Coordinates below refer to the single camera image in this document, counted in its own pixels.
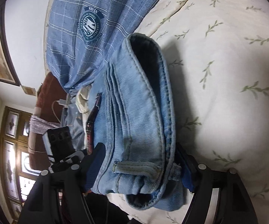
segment leaf pattern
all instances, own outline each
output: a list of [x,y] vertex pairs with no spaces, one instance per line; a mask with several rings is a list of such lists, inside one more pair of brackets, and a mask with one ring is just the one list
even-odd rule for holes
[[178,1],[177,3],[179,3],[180,6],[182,6],[183,4],[186,3],[187,0],[182,0],[182,1]]
[[181,37],[184,39],[184,37],[186,36],[186,34],[188,33],[188,31],[186,31],[186,32],[182,31],[183,34],[181,34],[181,35],[174,35],[174,36],[175,36],[175,37],[178,37],[177,40],[179,40]]
[[194,5],[194,3],[192,2],[190,5],[187,5],[187,7],[185,8],[185,10],[189,10],[189,8],[191,7],[191,6],[193,6]]
[[213,7],[215,7],[215,3],[216,3],[216,2],[220,3],[219,0],[211,0],[211,1],[212,1],[212,3],[211,3],[209,6],[213,5]]
[[262,8],[256,8],[254,6],[251,6],[251,7],[246,7],[246,10],[253,10],[253,11],[257,12],[257,11],[262,11]]
[[264,194],[266,194],[266,193],[269,193],[269,188],[267,188],[267,184],[264,185],[264,187],[262,188],[261,191],[254,193],[253,195],[251,195],[251,197],[254,198],[254,197],[259,195],[259,196],[262,196],[265,199]]
[[214,159],[214,161],[223,161],[225,162],[224,167],[227,167],[230,164],[236,164],[239,163],[241,161],[241,159],[237,159],[237,160],[232,160],[230,157],[230,154],[228,153],[227,158],[223,158],[220,155],[218,155],[215,151],[213,151],[213,154],[217,157]]
[[181,65],[183,66],[183,64],[181,63],[183,60],[180,60],[179,62],[177,62],[177,60],[174,60],[172,63],[170,63],[168,66],[176,66],[176,65]]
[[256,81],[252,86],[245,86],[242,89],[241,93],[248,90],[253,93],[255,99],[258,99],[257,93],[263,93],[265,96],[269,97],[269,94],[267,93],[267,91],[269,90],[269,87],[260,88],[260,87],[257,87],[258,84],[259,84],[259,81]]
[[170,5],[170,3],[171,3],[171,1],[168,2],[168,4],[165,6],[165,8],[168,7],[168,6]]
[[207,67],[202,71],[202,72],[205,72],[204,77],[203,77],[203,78],[201,79],[201,81],[200,81],[200,83],[203,83],[203,89],[205,89],[206,81],[207,81],[207,77],[208,77],[208,75],[211,76],[210,65],[212,65],[213,62],[214,62],[214,60],[211,61],[211,62],[209,62],[209,63],[207,64]]
[[191,131],[192,130],[191,127],[193,125],[202,125],[202,123],[197,122],[198,119],[199,119],[199,117],[196,117],[193,121],[188,122],[189,118],[186,118],[186,121],[185,121],[184,125],[182,126],[182,128],[186,128],[186,129]]
[[250,38],[247,38],[247,37],[245,37],[244,39],[245,40],[250,40],[249,44],[253,44],[255,42],[260,42],[260,45],[263,45],[264,42],[269,42],[269,38],[264,39],[264,38],[260,37],[259,35],[257,35],[257,39],[250,39]]
[[169,212],[167,212],[167,219],[170,219],[172,221],[172,223],[176,223],[179,224],[176,220],[172,219],[169,215]]
[[170,18],[164,18],[159,24],[164,24],[166,21],[170,21]]
[[214,22],[214,25],[208,25],[208,30],[207,30],[207,32],[205,33],[205,37],[207,37],[207,34],[209,33],[209,32],[214,32],[214,30],[213,30],[213,28],[214,27],[216,27],[216,26],[219,26],[219,25],[221,25],[221,24],[223,24],[223,22],[220,22],[220,23],[218,23],[218,21],[216,20],[215,22]]
[[168,31],[165,31],[163,34],[161,34],[160,36],[158,36],[156,40],[158,40],[159,38],[163,37],[167,33],[168,33]]

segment white cable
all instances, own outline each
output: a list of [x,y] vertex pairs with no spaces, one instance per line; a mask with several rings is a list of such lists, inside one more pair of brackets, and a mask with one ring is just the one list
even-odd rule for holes
[[59,123],[61,123],[61,121],[60,121],[59,118],[56,116],[56,113],[55,113],[55,111],[54,111],[54,103],[55,103],[55,102],[59,103],[59,100],[55,100],[55,101],[53,101],[53,103],[51,104],[51,109],[52,109],[52,111],[53,111],[53,113],[54,113],[54,116],[57,118],[57,120],[59,121]]

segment bed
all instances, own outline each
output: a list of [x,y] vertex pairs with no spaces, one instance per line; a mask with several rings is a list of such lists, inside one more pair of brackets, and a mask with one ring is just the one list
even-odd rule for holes
[[[136,32],[153,38],[168,62],[177,141],[211,169],[237,169],[259,223],[269,224],[267,0],[159,0]],[[75,94],[76,85],[66,90]],[[187,191],[187,204],[173,212],[134,210],[121,194],[108,199],[142,223],[181,223],[192,196]],[[207,223],[217,196],[214,190]]]

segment screw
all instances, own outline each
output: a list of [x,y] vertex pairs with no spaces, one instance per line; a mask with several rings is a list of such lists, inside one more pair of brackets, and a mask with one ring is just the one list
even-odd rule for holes
[[229,171],[232,174],[236,174],[237,173],[237,170],[235,168],[230,168]]
[[49,173],[49,172],[48,172],[47,170],[43,170],[43,171],[41,172],[41,175],[42,175],[42,176],[46,176],[48,173]]
[[201,164],[198,165],[198,168],[201,169],[201,170],[205,170],[206,165],[201,163]]
[[72,170],[77,170],[77,169],[79,169],[79,167],[80,166],[78,164],[74,164],[74,165],[71,166],[71,169]]

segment light blue jeans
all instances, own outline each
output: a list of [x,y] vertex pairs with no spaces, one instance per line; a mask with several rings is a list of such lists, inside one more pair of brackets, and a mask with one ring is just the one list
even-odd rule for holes
[[106,157],[92,191],[121,193],[138,210],[167,211],[183,205],[181,167],[174,163],[175,118],[168,68],[156,42],[130,34],[95,79],[101,107],[94,124],[94,146]]

